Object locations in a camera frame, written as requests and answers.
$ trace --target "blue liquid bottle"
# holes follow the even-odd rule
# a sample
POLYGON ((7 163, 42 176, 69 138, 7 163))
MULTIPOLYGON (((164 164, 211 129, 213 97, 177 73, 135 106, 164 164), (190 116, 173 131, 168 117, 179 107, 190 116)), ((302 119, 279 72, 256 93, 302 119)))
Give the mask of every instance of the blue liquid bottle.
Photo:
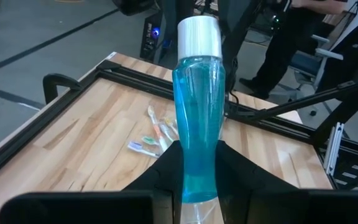
POLYGON ((183 148, 183 203, 217 197, 215 150, 223 123, 224 79, 221 34, 209 16, 194 16, 178 25, 178 65, 173 93, 183 148))

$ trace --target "black pants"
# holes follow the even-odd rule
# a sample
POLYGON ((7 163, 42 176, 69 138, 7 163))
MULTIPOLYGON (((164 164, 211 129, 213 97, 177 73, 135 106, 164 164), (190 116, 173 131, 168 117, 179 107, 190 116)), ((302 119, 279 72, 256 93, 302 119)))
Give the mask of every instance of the black pants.
POLYGON ((285 23, 270 41, 265 62, 252 79, 258 92, 268 93, 280 82, 296 51, 313 35, 318 16, 322 15, 308 10, 289 10, 285 23))

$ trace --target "office chair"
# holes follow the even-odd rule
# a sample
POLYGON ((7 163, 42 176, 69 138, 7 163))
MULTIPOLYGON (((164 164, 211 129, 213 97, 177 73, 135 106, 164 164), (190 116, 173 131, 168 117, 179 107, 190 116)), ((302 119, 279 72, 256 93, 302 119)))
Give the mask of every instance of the office chair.
MULTIPOLYGON (((336 60, 343 60, 343 55, 334 53, 332 51, 324 50, 320 48, 323 44, 329 42, 328 39, 313 35, 311 37, 314 40, 318 41, 318 47, 315 49, 314 55, 308 55, 303 52, 297 52, 290 64, 290 68, 294 69, 296 82, 299 83, 299 86, 295 89, 292 89, 288 86, 278 84, 285 91, 272 91, 271 95, 282 95, 289 96, 288 101, 297 100, 304 97, 301 92, 303 85, 311 85, 314 89, 319 86, 319 83, 324 75, 325 66, 329 58, 334 58, 336 60)), ((317 114, 317 109, 313 106, 313 109, 310 111, 310 115, 315 116, 317 114)))

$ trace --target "concrete floor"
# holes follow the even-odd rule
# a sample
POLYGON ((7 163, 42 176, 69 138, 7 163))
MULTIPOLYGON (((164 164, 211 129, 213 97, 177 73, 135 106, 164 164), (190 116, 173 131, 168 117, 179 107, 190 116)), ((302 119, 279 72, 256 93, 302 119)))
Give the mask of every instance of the concrete floor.
MULTIPOLYGON (((0 61, 23 52, 48 39, 67 32, 115 9, 110 0, 85 0, 60 3, 54 0, 2 0, 0 6, 0 61)), ((0 68, 0 141, 39 110, 44 102, 42 78, 48 73, 62 73, 79 78, 113 51, 139 57, 145 17, 152 11, 126 17, 120 12, 108 16, 58 42, 0 68)), ((248 39, 264 40, 250 32, 248 39)), ((237 77, 252 78, 263 62, 265 47, 243 44, 239 52, 237 77)), ((288 70, 281 84, 297 87, 293 71, 288 70)), ((237 84, 236 89, 247 91, 237 84)), ((305 86, 303 92, 312 94, 305 86)), ((272 96, 269 101, 287 99, 272 96)), ((329 101, 333 110, 338 102, 329 101)), ((317 127, 329 111, 315 105, 318 114, 311 117, 310 108, 299 110, 303 122, 317 127)), ((358 141, 358 113, 346 124, 346 132, 358 141)))

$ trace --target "wooden table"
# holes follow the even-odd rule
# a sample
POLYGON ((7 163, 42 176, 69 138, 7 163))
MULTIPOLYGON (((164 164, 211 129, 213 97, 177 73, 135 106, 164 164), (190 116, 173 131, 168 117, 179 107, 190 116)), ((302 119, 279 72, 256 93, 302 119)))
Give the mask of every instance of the wooden table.
MULTIPOLYGON (((109 60, 166 80, 171 70, 121 54, 109 60)), ((243 105, 257 109, 275 106, 242 93, 243 105)), ((0 147, 42 114, 39 111, 0 147)), ((9 198, 31 191, 121 190, 155 159, 127 149, 131 140, 153 135, 147 107, 157 117, 174 116, 172 101, 108 80, 92 84, 69 108, 0 170, 0 207, 9 198)), ((301 122, 296 111, 282 115, 301 122)), ((223 140, 265 170, 300 188, 330 189, 312 146, 253 126, 227 120, 223 140)), ((214 223, 222 223, 219 212, 214 223)))

